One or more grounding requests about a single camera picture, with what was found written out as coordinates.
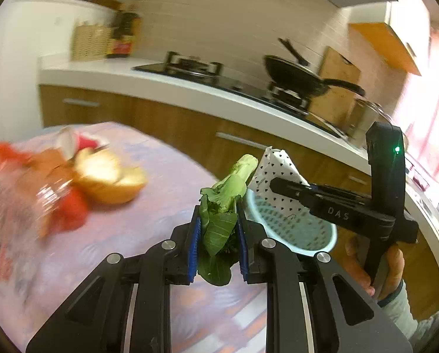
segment sleeve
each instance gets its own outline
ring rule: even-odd
[[[378,304],[407,337],[414,353],[422,350],[439,327],[439,311],[429,319],[420,322],[412,317],[404,280],[401,280],[397,290]]]

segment light blue colander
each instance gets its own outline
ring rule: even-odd
[[[291,251],[314,256],[319,251],[331,251],[336,244],[336,225],[311,215],[306,207],[299,214],[286,217],[250,189],[245,198],[246,217],[262,224],[268,237]]]

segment finger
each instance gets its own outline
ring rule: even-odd
[[[394,292],[402,280],[402,273],[404,271],[404,255],[397,244],[392,245],[386,252],[386,259],[388,261],[389,271],[385,283],[378,299],[384,299],[389,294]]]
[[[364,290],[367,290],[371,284],[371,278],[363,270],[363,268],[358,264],[355,256],[343,256],[342,266],[347,271],[347,273],[354,279],[358,284],[360,284]]]
[[[366,288],[366,293],[368,293],[371,297],[375,295],[375,288],[374,287],[368,287]]]
[[[358,251],[358,240],[356,237],[351,238],[345,243],[345,252],[348,256],[354,256]]]

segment leafy green vegetable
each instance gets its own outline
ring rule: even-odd
[[[198,273],[213,285],[228,284],[231,266],[238,261],[234,200],[246,193],[247,179],[257,164],[252,155],[244,155],[222,181],[200,190],[202,243],[198,251]]]
[[[222,255],[210,256],[204,247],[199,248],[198,274],[210,284],[221,287],[231,280],[231,266]]]
[[[226,244],[237,221],[237,214],[209,214],[210,223],[203,236],[203,245],[210,254],[215,256]]]

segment wooden cabinet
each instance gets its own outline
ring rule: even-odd
[[[430,15],[422,0],[352,7],[350,26],[394,68],[421,75],[427,68]]]
[[[273,146],[286,150],[310,182],[371,193],[371,177],[361,171],[275,135],[204,113],[145,99],[55,86],[41,87],[41,102],[45,126],[121,122],[175,147],[219,179],[242,155],[260,159],[265,147]],[[338,232],[331,255],[340,262],[353,233],[340,227]],[[418,242],[401,243],[401,249],[406,258],[404,280],[409,301],[414,316],[421,319],[439,309],[439,269],[421,234]]]
[[[131,125],[134,98],[61,86],[40,86],[45,127],[115,121]]]

